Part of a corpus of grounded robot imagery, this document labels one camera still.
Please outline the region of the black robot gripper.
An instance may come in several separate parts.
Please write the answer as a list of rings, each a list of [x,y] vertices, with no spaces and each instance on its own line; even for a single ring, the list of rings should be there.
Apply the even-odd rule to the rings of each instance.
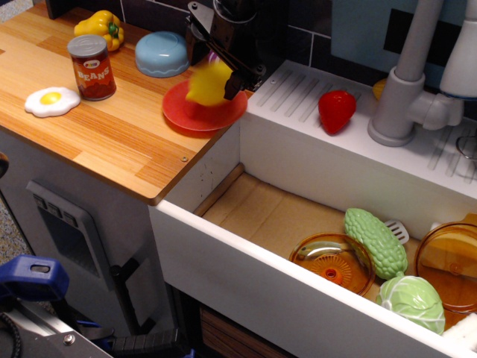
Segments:
[[[189,64],[199,64],[213,51],[233,70],[224,86],[224,99],[233,100],[243,90],[255,92],[266,73],[253,33],[257,4],[254,1],[214,1],[207,7],[191,1],[188,10]]]

